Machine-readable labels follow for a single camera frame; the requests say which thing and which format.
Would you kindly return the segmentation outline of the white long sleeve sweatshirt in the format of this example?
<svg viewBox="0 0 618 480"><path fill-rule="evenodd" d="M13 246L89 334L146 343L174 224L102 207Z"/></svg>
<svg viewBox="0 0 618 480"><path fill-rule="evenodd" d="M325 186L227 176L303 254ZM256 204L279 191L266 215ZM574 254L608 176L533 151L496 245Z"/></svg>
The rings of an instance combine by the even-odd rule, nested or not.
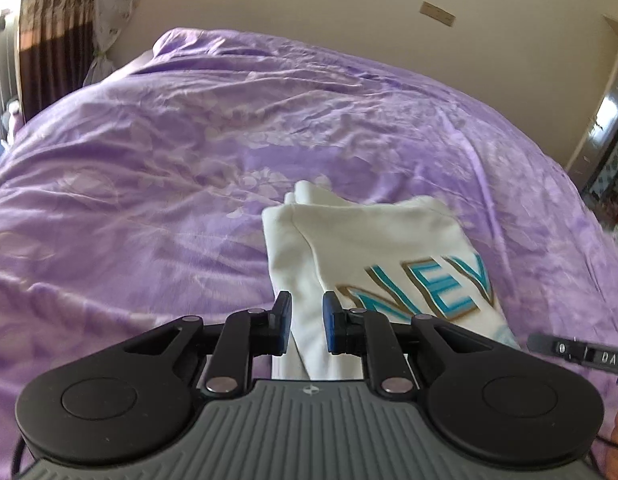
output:
<svg viewBox="0 0 618 480"><path fill-rule="evenodd" d="M292 296L284 356L275 379L359 379L354 356L326 347L322 298L382 313L395 323L428 314L510 347L517 345L484 259L449 208L431 196L360 205L309 181L262 213L269 275Z"/></svg>

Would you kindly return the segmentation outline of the dark wooden door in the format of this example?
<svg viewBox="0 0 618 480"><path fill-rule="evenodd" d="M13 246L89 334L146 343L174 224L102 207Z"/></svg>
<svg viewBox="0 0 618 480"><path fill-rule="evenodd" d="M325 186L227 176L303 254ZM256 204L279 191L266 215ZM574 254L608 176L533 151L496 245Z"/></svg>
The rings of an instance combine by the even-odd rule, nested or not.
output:
<svg viewBox="0 0 618 480"><path fill-rule="evenodd" d="M582 191L596 176L618 137L618 50L599 104L565 170Z"/></svg>

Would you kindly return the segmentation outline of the wall socket plate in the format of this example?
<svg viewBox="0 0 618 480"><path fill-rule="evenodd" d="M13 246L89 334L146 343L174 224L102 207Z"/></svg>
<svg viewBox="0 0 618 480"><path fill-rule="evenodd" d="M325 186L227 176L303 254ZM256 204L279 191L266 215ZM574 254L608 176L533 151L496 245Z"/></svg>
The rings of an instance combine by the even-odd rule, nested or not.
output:
<svg viewBox="0 0 618 480"><path fill-rule="evenodd" d="M428 1L422 3L420 13L448 27L452 27L455 21L455 16L452 13Z"/></svg>

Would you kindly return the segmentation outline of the white patterned fabric bundle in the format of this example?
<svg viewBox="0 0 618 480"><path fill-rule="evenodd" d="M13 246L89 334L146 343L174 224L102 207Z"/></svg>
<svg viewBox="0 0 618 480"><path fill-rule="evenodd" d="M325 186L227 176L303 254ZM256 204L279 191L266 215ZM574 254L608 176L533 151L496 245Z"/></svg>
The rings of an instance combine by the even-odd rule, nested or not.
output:
<svg viewBox="0 0 618 480"><path fill-rule="evenodd" d="M94 0L93 61L83 85L97 84L115 72L109 51L131 21L140 0Z"/></svg>

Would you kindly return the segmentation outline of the purple floral bed cover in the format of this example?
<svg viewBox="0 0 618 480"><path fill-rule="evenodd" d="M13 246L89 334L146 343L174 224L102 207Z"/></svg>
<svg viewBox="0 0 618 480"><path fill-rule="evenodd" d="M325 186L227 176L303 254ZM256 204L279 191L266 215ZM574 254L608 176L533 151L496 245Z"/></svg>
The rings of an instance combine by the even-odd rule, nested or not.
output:
<svg viewBox="0 0 618 480"><path fill-rule="evenodd" d="M442 200L518 339L618 346L616 241L498 112L298 41L173 29L0 159L0 479L31 379L172 318L269 306L261 213L301 180L358 203Z"/></svg>

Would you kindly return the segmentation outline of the brown patterned curtain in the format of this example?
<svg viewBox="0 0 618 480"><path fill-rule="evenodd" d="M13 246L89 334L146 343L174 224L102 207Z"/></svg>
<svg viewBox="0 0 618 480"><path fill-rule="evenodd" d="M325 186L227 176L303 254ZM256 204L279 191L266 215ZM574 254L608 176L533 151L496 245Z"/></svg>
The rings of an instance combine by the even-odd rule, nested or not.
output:
<svg viewBox="0 0 618 480"><path fill-rule="evenodd" d="M82 87L94 54L95 0L21 0L20 105L24 118Z"/></svg>

